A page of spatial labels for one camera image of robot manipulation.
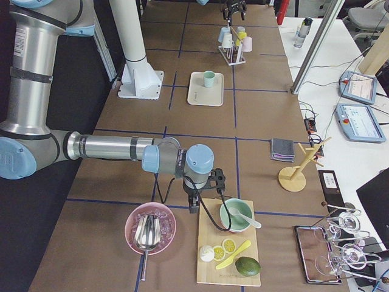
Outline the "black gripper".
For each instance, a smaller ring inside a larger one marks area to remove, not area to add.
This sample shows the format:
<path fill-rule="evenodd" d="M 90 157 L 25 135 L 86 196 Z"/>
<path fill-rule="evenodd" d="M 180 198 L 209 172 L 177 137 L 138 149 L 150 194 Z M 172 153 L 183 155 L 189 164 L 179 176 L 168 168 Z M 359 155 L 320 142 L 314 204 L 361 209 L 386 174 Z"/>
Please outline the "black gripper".
<path fill-rule="evenodd" d="M 196 189 L 188 179 L 183 180 L 183 188 L 188 195 L 188 205 L 191 214 L 199 212 L 199 207 L 200 207 L 199 194 L 203 190 L 210 188 L 210 182 L 209 181 L 202 182 L 200 184 L 195 184 L 195 186 Z"/>
<path fill-rule="evenodd" d="M 232 15 L 233 9 L 237 9 L 239 7 L 239 12 L 241 14 L 241 19 L 244 21 L 247 12 L 247 5 L 245 2 L 241 0 L 226 0 L 226 7 L 223 8 L 222 14 L 224 20 L 227 21 L 227 24 L 232 24 Z"/>

